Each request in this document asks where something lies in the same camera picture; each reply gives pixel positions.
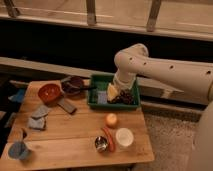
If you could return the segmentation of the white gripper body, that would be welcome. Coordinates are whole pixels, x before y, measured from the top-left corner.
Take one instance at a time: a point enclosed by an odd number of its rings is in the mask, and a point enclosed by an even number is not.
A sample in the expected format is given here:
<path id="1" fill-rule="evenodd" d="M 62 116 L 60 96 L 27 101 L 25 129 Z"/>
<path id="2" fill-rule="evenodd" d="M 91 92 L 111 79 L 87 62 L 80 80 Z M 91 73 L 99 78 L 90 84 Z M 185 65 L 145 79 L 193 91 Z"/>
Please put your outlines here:
<path id="1" fill-rule="evenodd" d="M 113 78 L 113 83 L 120 90 L 131 89 L 135 79 L 135 74 L 116 72 Z"/>

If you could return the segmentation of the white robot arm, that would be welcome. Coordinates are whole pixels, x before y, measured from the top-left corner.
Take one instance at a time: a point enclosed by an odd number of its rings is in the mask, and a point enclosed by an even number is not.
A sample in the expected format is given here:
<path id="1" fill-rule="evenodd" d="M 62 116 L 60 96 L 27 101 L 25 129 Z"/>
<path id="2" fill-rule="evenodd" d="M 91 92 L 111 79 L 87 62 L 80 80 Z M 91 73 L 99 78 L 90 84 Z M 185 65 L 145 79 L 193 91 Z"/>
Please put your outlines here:
<path id="1" fill-rule="evenodd" d="M 113 82 L 130 89 L 137 75 L 157 80 L 208 101 L 199 120 L 186 171 L 213 171 L 213 63 L 150 58 L 137 43 L 118 51 Z"/>

